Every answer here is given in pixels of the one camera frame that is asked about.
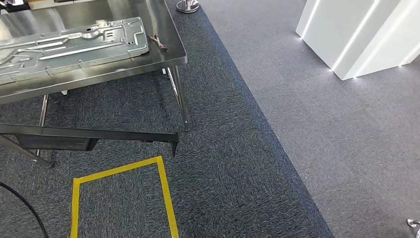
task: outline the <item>black cable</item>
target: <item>black cable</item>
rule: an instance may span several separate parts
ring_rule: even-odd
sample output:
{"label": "black cable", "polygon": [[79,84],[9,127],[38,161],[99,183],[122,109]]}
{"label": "black cable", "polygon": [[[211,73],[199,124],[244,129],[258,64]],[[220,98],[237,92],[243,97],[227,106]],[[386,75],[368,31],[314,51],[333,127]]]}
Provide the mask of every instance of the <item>black cable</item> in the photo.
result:
{"label": "black cable", "polygon": [[31,206],[31,204],[29,204],[28,201],[26,201],[25,198],[23,198],[18,192],[16,192],[15,190],[13,190],[13,188],[7,186],[6,184],[0,182],[0,186],[4,187],[5,189],[9,190],[11,193],[13,193],[14,195],[16,195],[16,197],[18,197],[23,203],[25,203],[25,205],[27,207],[29,207],[29,209],[31,210],[31,212],[34,214],[35,218],[37,219],[40,227],[41,227],[41,231],[44,234],[45,238],[48,238],[48,234],[47,231],[45,230],[44,224],[41,221],[41,218],[38,216],[38,213],[35,211],[35,209]]}

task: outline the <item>dark gray carpet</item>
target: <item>dark gray carpet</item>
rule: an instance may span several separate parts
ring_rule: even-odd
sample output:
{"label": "dark gray carpet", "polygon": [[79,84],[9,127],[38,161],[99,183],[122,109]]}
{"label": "dark gray carpet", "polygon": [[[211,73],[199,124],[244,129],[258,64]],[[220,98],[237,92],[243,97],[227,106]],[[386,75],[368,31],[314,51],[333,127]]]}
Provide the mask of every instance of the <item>dark gray carpet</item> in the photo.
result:
{"label": "dark gray carpet", "polygon": [[[73,177],[162,154],[181,237],[332,237],[205,14],[172,14],[189,56],[180,74],[192,121],[175,158],[163,143],[100,141],[88,153],[44,152],[56,161],[48,170],[1,147],[1,181],[28,199],[51,237],[66,237]],[[36,125],[41,100],[0,106],[0,121]],[[183,128],[160,72],[71,90],[50,104],[47,125]],[[80,237],[169,236],[157,178],[154,167],[140,167],[83,184]],[[5,190],[0,199],[1,236],[41,235],[21,202]]]}

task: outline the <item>led light strip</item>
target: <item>led light strip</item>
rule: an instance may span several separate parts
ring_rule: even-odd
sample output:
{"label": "led light strip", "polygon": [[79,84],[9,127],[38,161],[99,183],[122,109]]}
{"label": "led light strip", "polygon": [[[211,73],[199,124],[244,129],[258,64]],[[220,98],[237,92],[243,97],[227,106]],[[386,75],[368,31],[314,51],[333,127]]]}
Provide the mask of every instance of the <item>led light strip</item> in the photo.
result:
{"label": "led light strip", "polygon": [[305,35],[306,35],[306,32],[308,31],[309,25],[310,25],[310,24],[311,24],[311,22],[312,22],[312,18],[313,18],[313,17],[314,17],[314,15],[315,15],[316,9],[318,8],[318,5],[319,5],[319,2],[320,2],[320,1],[321,1],[321,0],[316,0],[316,2],[315,2],[314,8],[312,9],[311,15],[309,16],[309,20],[308,20],[308,22],[306,23],[305,29],[303,30],[303,33],[302,33],[302,36],[301,36],[301,40],[303,40],[303,38],[304,38],[304,37],[305,37]]}
{"label": "led light strip", "polygon": [[360,75],[362,70],[367,66],[367,64],[372,60],[372,58],[378,53],[379,49],[385,44],[386,40],[388,40],[389,36],[391,36],[392,33],[397,29],[397,27],[403,22],[403,20],[407,17],[408,13],[413,9],[413,7],[416,5],[418,0],[412,0],[410,4],[407,6],[407,8],[403,11],[403,13],[398,17],[398,19],[395,21],[394,25],[389,29],[389,31],[386,33],[386,35],[382,38],[382,40],[379,42],[379,44],[376,45],[375,49],[372,51],[370,56],[366,59],[366,61],[362,64],[362,66],[359,68],[357,73],[353,78],[356,78]]}
{"label": "led light strip", "polygon": [[420,49],[420,44],[418,44],[404,59],[403,61],[401,61],[401,63],[398,65],[399,67],[401,67],[402,65],[406,64],[408,58],[410,58],[411,56],[414,55],[414,53],[416,53],[418,50]]}
{"label": "led light strip", "polygon": [[366,13],[365,17],[363,18],[362,22],[360,23],[360,25],[358,26],[358,28],[354,32],[353,36],[350,38],[349,43],[347,43],[347,45],[344,48],[343,52],[340,54],[340,56],[338,57],[337,61],[334,64],[334,66],[330,69],[330,71],[334,71],[337,68],[337,66],[339,65],[339,63],[341,62],[341,60],[343,59],[343,57],[346,55],[346,53],[349,50],[349,48],[352,46],[354,40],[357,38],[357,36],[359,35],[360,31],[365,26],[366,22],[369,20],[369,18],[372,15],[373,11],[375,11],[375,8],[378,6],[378,4],[379,4],[379,0],[374,0],[374,2],[372,4],[372,6],[370,7],[369,11],[367,11],[367,13]]}

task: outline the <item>stanchion base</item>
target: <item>stanchion base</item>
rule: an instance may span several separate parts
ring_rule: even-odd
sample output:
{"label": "stanchion base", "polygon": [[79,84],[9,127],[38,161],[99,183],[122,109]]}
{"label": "stanchion base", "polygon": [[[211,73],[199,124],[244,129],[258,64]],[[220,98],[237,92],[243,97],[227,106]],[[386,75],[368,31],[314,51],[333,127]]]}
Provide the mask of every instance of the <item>stanchion base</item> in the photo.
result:
{"label": "stanchion base", "polygon": [[176,9],[182,13],[193,13],[200,8],[200,4],[197,0],[186,1],[182,0],[176,4]]}

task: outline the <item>chrome base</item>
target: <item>chrome base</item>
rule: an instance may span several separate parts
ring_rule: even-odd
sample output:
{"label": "chrome base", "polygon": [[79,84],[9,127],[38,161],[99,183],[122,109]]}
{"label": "chrome base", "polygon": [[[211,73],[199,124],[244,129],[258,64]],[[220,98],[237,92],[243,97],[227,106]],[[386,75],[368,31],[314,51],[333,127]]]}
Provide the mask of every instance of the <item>chrome base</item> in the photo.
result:
{"label": "chrome base", "polygon": [[413,219],[408,219],[408,220],[407,220],[407,224],[408,224],[410,227],[416,227],[416,226],[417,226],[416,222],[415,222]]}
{"label": "chrome base", "polygon": [[200,8],[197,0],[182,0],[176,4],[176,9],[183,13],[193,13]]}

